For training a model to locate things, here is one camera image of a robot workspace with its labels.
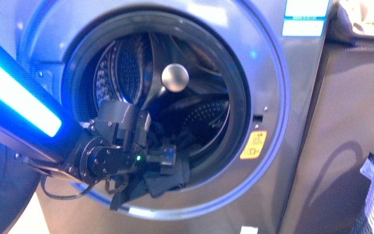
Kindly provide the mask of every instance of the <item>yellow label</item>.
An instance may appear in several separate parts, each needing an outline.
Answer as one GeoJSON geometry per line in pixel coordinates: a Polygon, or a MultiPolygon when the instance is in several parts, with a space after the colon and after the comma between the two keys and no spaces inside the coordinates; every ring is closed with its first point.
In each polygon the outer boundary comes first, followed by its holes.
{"type": "Polygon", "coordinates": [[[254,159],[260,155],[264,142],[266,141],[267,131],[254,131],[250,134],[249,141],[246,144],[240,159],[254,159]]]}

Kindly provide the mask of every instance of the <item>white label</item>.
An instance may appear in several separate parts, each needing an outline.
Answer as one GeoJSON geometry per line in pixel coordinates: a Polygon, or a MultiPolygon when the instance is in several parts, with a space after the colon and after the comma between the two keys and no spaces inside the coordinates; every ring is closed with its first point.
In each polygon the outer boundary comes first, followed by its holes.
{"type": "Polygon", "coordinates": [[[320,37],[323,31],[323,20],[285,20],[283,36],[320,37]]]}
{"type": "Polygon", "coordinates": [[[372,177],[374,176],[374,164],[369,158],[366,159],[365,163],[360,168],[360,173],[372,181],[372,177]]]}
{"type": "Polygon", "coordinates": [[[242,226],[242,230],[240,234],[257,234],[259,232],[259,228],[250,227],[250,226],[242,226]]]}
{"type": "Polygon", "coordinates": [[[325,17],[329,0],[287,0],[287,17],[325,17]]]}

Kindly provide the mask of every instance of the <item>blue led light bar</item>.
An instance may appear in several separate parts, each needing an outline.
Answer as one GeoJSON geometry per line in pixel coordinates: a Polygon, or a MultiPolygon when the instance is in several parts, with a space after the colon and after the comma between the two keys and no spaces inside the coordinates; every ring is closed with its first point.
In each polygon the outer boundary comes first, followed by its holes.
{"type": "Polygon", "coordinates": [[[0,67],[0,100],[53,137],[61,120],[0,67]]]}

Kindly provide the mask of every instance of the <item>cable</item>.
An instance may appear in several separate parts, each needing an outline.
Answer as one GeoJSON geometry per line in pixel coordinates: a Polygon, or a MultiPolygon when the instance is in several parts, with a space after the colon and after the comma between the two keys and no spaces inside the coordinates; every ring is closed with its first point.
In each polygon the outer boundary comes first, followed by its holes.
{"type": "Polygon", "coordinates": [[[46,178],[47,178],[46,175],[41,175],[41,188],[48,197],[50,197],[52,199],[56,199],[56,200],[73,200],[73,199],[80,198],[82,196],[85,196],[87,193],[89,193],[91,191],[91,189],[93,189],[93,187],[96,185],[96,184],[89,185],[84,191],[82,191],[82,192],[80,192],[76,195],[58,196],[58,195],[50,194],[49,192],[46,191],[46,189],[45,189],[46,178]]]}

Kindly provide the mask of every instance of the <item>front-loading washing machine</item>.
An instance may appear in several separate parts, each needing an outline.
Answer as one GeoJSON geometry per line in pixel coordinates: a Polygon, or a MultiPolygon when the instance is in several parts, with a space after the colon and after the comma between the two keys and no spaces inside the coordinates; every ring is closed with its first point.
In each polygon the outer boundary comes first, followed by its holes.
{"type": "MultiPolygon", "coordinates": [[[[72,201],[38,189],[50,232],[278,233],[329,7],[0,1],[0,44],[78,121],[95,118],[103,100],[132,103],[151,115],[151,148],[173,144],[188,158],[188,183],[154,198],[133,193],[117,212],[103,186],[72,201]]],[[[49,179],[47,189],[81,185],[49,179]]]]}

